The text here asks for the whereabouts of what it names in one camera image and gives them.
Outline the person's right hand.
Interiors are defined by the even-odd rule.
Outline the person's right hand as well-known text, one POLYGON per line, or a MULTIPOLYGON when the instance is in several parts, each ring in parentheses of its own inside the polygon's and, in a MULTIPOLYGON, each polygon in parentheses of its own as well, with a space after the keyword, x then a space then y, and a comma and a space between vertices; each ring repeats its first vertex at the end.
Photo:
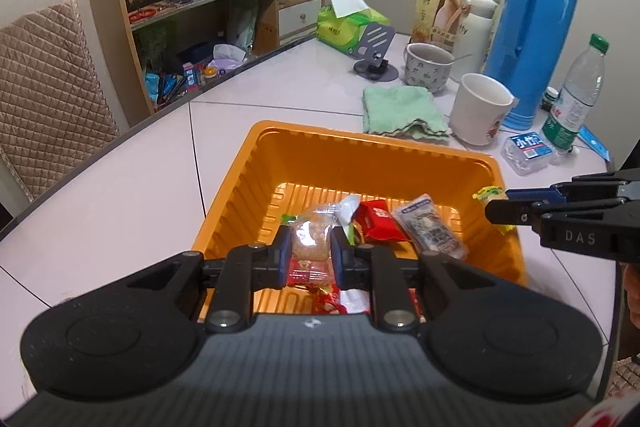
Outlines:
POLYGON ((640 272, 638 265, 624 264, 623 286, 632 324, 640 329, 640 272))

